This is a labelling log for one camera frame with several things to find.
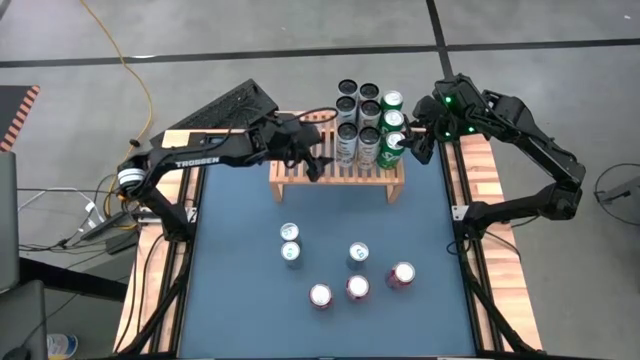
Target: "concrete floor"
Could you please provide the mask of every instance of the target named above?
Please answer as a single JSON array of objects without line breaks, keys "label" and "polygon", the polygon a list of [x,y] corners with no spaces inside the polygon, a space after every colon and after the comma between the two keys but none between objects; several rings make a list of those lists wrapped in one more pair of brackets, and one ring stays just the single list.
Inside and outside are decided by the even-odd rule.
[{"label": "concrete floor", "polygon": [[[422,0],[87,2],[126,55],[435,44]],[[599,40],[640,33],[640,4],[634,0],[438,0],[436,4],[449,44]],[[115,55],[74,0],[14,0],[0,21],[0,34],[0,61]],[[456,52],[450,57],[454,72],[470,75],[479,87],[521,97],[538,125],[587,167],[585,194],[573,221],[538,220],[516,230],[545,349],[565,355],[638,358],[639,229],[607,217],[593,200],[592,189],[608,166],[638,162],[635,93],[640,49]],[[398,89],[409,107],[442,77],[436,53],[154,63],[134,68],[153,96],[152,135],[247,78],[254,78],[281,109],[307,109],[331,104],[335,84],[344,77]],[[146,118],[144,94],[121,66],[0,69],[0,82],[42,88],[14,147],[22,187],[94,188],[113,171],[127,140]],[[512,147],[492,145],[508,198],[531,194],[549,182]],[[638,172],[621,169],[602,185],[632,175]],[[26,198],[21,194],[20,200]],[[49,194],[25,209],[20,216],[21,241],[51,244],[68,236],[83,219],[85,203],[79,199]],[[640,221],[629,205],[623,201],[612,211]],[[82,259],[81,255],[31,256],[60,266]],[[102,263],[102,275],[118,278],[122,264],[130,264],[131,257],[99,258],[80,269]],[[100,314],[118,316],[120,305],[82,298],[72,304],[64,316],[51,320],[50,327],[88,336],[96,351],[83,356],[105,355],[117,319],[104,320]],[[92,316],[95,321],[88,321]],[[82,326],[87,323],[100,326]]]}]

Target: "red soda can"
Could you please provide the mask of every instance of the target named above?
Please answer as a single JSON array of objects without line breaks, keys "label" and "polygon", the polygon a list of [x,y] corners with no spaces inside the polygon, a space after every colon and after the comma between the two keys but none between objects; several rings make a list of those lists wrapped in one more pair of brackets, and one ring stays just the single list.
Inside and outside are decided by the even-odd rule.
[{"label": "red soda can", "polygon": [[309,290],[309,300],[311,304],[318,310],[324,310],[331,306],[333,297],[331,289],[325,284],[316,284]]},{"label": "red soda can", "polygon": [[362,275],[354,275],[347,280],[347,296],[360,301],[369,295],[369,281]]},{"label": "red soda can", "polygon": [[387,273],[386,283],[392,289],[404,288],[413,282],[416,277],[416,269],[408,262],[399,262]]}]

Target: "wooden crate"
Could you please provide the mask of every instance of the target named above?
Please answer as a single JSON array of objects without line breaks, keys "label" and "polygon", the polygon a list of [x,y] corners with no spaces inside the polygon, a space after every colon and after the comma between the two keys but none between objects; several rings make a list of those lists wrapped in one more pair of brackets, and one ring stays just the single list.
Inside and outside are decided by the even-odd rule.
[{"label": "wooden crate", "polygon": [[[303,117],[302,121],[321,121],[329,118],[331,112],[316,113]],[[314,156],[335,157],[335,121],[316,125],[323,135],[321,144],[312,148]],[[285,185],[373,185],[383,186],[387,201],[392,204],[404,188],[404,163],[402,159],[392,170],[383,170],[375,166],[372,170],[363,171],[355,164],[352,168],[341,168],[335,162],[325,167],[324,175],[318,182],[312,183],[306,175],[307,165],[304,162],[294,169],[287,169],[282,161],[272,161],[269,170],[269,186],[277,202],[282,202]]]}]

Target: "blue table surface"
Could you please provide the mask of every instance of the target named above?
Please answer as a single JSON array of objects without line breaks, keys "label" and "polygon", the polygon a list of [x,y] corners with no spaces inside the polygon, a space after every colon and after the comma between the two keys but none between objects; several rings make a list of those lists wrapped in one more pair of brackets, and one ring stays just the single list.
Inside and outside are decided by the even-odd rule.
[{"label": "blue table surface", "polygon": [[[453,240],[442,168],[404,156],[406,185],[396,203],[380,186],[285,186],[275,203],[268,165],[210,166],[179,347],[181,358],[287,358],[472,355],[460,268],[447,254]],[[280,257],[279,229],[300,227],[303,267]],[[371,293],[345,294],[349,245],[370,257]],[[416,268],[405,291],[385,286],[398,261]],[[328,284],[326,311],[312,308],[309,289]]]}]

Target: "cable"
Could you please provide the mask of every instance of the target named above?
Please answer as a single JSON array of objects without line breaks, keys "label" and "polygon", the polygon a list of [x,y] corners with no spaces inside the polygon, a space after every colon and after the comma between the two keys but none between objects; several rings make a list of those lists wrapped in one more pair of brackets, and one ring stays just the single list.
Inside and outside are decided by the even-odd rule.
[{"label": "cable", "polygon": [[[71,268],[72,268],[72,267],[74,267],[74,266],[77,266],[77,265],[83,264],[83,263],[85,263],[85,262],[87,262],[87,261],[89,261],[89,260],[95,259],[95,258],[97,258],[98,256],[100,256],[100,255],[102,255],[102,254],[106,254],[106,252],[107,252],[106,250],[105,250],[105,251],[102,251],[100,254],[97,254],[97,255],[91,256],[91,257],[89,257],[89,258],[87,258],[87,259],[84,259],[84,260],[82,260],[82,261],[78,261],[77,263],[71,264],[71,265],[67,266],[66,268],[63,268],[62,270],[69,270],[69,269],[71,269]],[[26,338],[24,339],[24,341],[22,342],[22,346],[24,346],[24,345],[27,343],[27,341],[29,341],[29,339],[31,339],[31,337],[33,336],[33,334],[35,334],[35,332],[36,332],[36,331],[37,331],[37,330],[38,330],[38,329],[39,329],[39,328],[40,328],[44,323],[46,323],[46,322],[47,322],[47,320],[49,320],[52,316],[54,316],[55,314],[57,314],[58,312],[60,312],[60,310],[62,310],[65,306],[67,306],[67,305],[71,302],[71,300],[75,299],[75,298],[76,298],[76,296],[78,296],[78,295],[80,295],[80,294],[75,294],[75,295],[73,295],[71,298],[69,298],[69,300],[67,300],[64,304],[62,304],[60,307],[58,307],[54,312],[52,312],[51,314],[49,314],[49,315],[45,316],[44,320],[42,320],[42,321],[41,321],[41,322],[40,322],[40,323],[39,323],[35,328],[33,328],[33,330],[31,330],[31,332],[29,332],[29,335],[27,335],[27,337],[26,337]]]},{"label": "cable", "polygon": [[611,211],[609,211],[604,204],[600,201],[600,199],[598,198],[598,194],[601,193],[600,190],[598,190],[598,185],[600,185],[600,180],[602,180],[602,178],[611,170],[622,167],[622,166],[631,166],[631,167],[640,167],[640,164],[637,163],[620,163],[620,164],[616,164],[613,166],[610,166],[609,168],[607,168],[605,171],[602,172],[602,174],[600,174],[600,176],[598,176],[598,179],[596,180],[596,184],[593,187],[593,195],[596,197],[596,201],[598,202],[598,205],[600,205],[600,207],[602,208],[602,210],[604,210],[605,213],[607,213],[607,215],[611,216],[612,218],[625,223],[627,225],[633,225],[633,226],[640,226],[640,223],[637,222],[633,222],[633,221],[629,221],[629,220],[625,220],[621,217],[619,217],[618,215],[615,215],[613,213],[611,213]]},{"label": "cable", "polygon": [[527,221],[523,221],[523,222],[521,222],[519,224],[513,224],[513,225],[511,225],[511,228],[515,229],[515,228],[520,227],[520,226],[525,226],[527,224],[530,224],[530,223],[538,220],[539,217],[540,217],[540,215],[536,215],[536,216],[532,217],[531,219],[529,219]]},{"label": "cable", "polygon": [[122,336],[120,336],[120,340],[118,341],[114,352],[118,352],[120,345],[122,345],[122,341],[127,335],[127,331],[129,331],[129,326],[131,325],[131,318],[133,317],[133,309],[136,306],[136,278],[138,277],[138,252],[136,251],[136,255],[133,258],[133,292],[131,296],[131,311],[129,311],[129,317],[127,318],[127,324],[124,326],[124,331],[122,331]]},{"label": "cable", "polygon": [[147,281],[147,270],[149,270],[149,260],[153,255],[153,250],[155,249],[156,245],[162,238],[163,238],[163,234],[158,235],[158,237],[153,242],[153,245],[151,245],[151,249],[149,249],[149,253],[147,254],[147,259],[144,261],[144,268],[142,269],[142,295],[140,295],[140,308],[138,309],[137,332],[140,332],[140,322],[142,320],[142,304],[144,304],[145,283]]},{"label": "cable", "polygon": [[507,240],[501,238],[500,236],[490,232],[490,231],[486,231],[487,234],[491,235],[494,237],[495,240],[498,240],[498,242],[502,243],[504,246],[508,247],[509,249],[511,249],[514,253],[516,253],[516,255],[518,255],[518,259],[520,261],[522,261],[522,256],[520,256],[520,250],[518,250],[518,248],[516,248],[515,246],[513,246],[513,244],[511,244],[510,242],[508,242]]},{"label": "cable", "polygon": [[[59,190],[59,189],[55,189],[55,188],[49,188],[49,189],[46,189],[46,188],[17,188],[16,190],[17,190],[17,191],[24,191],[24,192],[36,192],[36,191],[46,191],[46,192],[78,192],[78,191],[79,191],[79,192],[83,192],[83,193],[85,193],[85,192],[86,192],[86,193],[91,193],[91,192],[96,191],[96,190],[81,190],[81,189],[78,189],[78,190],[66,190],[66,189]],[[98,192],[98,193],[103,193],[103,194],[108,194],[108,193],[109,193],[109,192],[108,192],[108,191],[106,191],[106,190],[97,190],[96,192]]]},{"label": "cable", "polygon": [[[279,121],[283,121],[283,122],[289,122],[289,121],[294,121],[294,120],[300,120],[305,116],[311,115],[311,114],[315,114],[317,112],[321,112],[321,111],[333,111],[333,116],[330,116],[328,119],[324,119],[324,120],[318,120],[318,121],[305,121],[303,122],[304,124],[324,124],[326,122],[329,122],[333,119],[335,119],[336,117],[338,117],[338,110],[336,110],[336,108],[333,107],[321,107],[321,108],[316,108],[316,109],[312,109],[312,110],[307,110],[305,112],[302,112],[294,117],[292,117],[291,119],[285,119],[285,120],[279,120]],[[269,118],[269,120],[272,121],[278,121],[276,119],[273,118]]]},{"label": "cable", "polygon": [[[153,119],[152,119],[152,117],[153,117],[153,102],[151,101],[151,94],[149,93],[149,90],[147,89],[147,86],[145,85],[144,81],[142,81],[142,78],[140,78],[140,76],[138,76],[138,74],[135,71],[133,71],[133,69],[131,69],[131,67],[129,67],[127,62],[124,60],[124,56],[122,55],[122,52],[120,51],[120,48],[118,47],[118,44],[116,44],[115,40],[113,39],[113,36],[109,32],[109,30],[107,30],[107,28],[104,26],[102,21],[98,18],[98,16],[96,16],[96,14],[93,13],[93,11],[91,11],[91,8],[89,8],[89,6],[87,5],[87,3],[84,0],[80,0],[80,3],[87,10],[89,15],[91,15],[91,17],[93,17],[93,19],[98,23],[98,25],[100,26],[100,28],[102,29],[104,34],[107,36],[107,38],[109,38],[109,41],[111,42],[111,45],[113,45],[113,48],[118,53],[118,58],[120,58],[120,62],[122,63],[122,66],[124,66],[124,68],[129,73],[131,73],[131,75],[133,75],[136,78],[136,80],[138,80],[138,83],[142,87],[142,90],[144,90],[145,95],[147,96],[147,105],[148,105],[149,114],[147,116],[147,121],[146,121],[144,127],[142,128],[142,130],[140,130],[140,132],[138,133],[138,136],[136,136],[136,138],[135,138],[135,141],[139,142],[140,138],[142,138],[142,136],[144,136],[144,134],[147,132],[147,130],[150,128],[150,126],[151,126],[151,124],[153,122]],[[129,146],[129,150],[127,150],[127,153],[125,154],[125,156],[124,156],[124,158],[122,159],[121,162],[124,162],[129,157],[129,155],[131,154],[131,152],[133,151],[134,148],[135,148],[134,145],[130,145]],[[114,189],[115,183],[116,183],[116,179],[117,179],[117,177],[114,177],[113,180],[111,181],[111,184],[109,185],[109,192],[113,192],[113,189]],[[105,216],[107,216],[107,217],[111,216],[111,200],[110,200],[110,198],[111,197],[108,196],[107,200],[106,200]]]},{"label": "cable", "polygon": [[[65,190],[65,191],[72,191],[75,193],[78,193],[80,196],[82,196],[85,200],[87,200],[89,203],[93,204],[94,209],[96,207],[95,202],[93,202],[91,200],[91,198],[89,198],[86,194],[84,194],[83,192],[81,192],[80,190],[76,189],[76,188],[67,188],[67,187],[56,187],[56,188],[50,188],[50,189],[45,189],[43,191],[40,191],[39,193],[37,193],[36,195],[32,196],[31,198],[29,198],[29,200],[25,201],[24,203],[22,203],[22,205],[18,206],[18,212],[20,212],[22,209],[25,208],[25,206],[31,204],[32,202],[38,200],[42,195],[46,194],[47,192],[51,191],[51,190]],[[98,217],[102,219],[102,216],[100,215],[100,212],[98,211],[98,209],[95,209],[96,212],[98,213]]]}]

